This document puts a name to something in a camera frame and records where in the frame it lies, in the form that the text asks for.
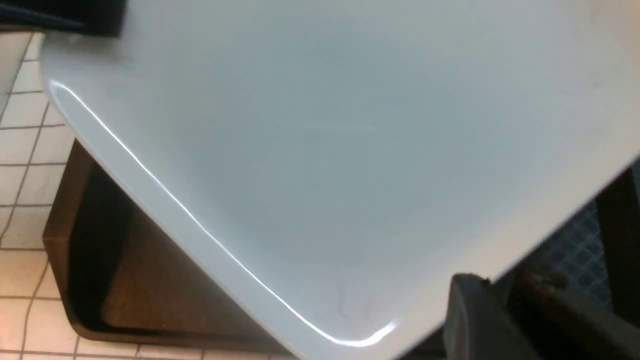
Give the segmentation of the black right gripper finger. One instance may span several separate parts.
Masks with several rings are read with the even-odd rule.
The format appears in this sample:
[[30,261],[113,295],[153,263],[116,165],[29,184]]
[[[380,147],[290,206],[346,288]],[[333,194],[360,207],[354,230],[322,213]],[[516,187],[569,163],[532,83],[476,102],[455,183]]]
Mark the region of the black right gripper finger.
[[449,360],[637,360],[637,326],[569,289],[562,276],[519,273],[506,299],[457,273],[443,325]]

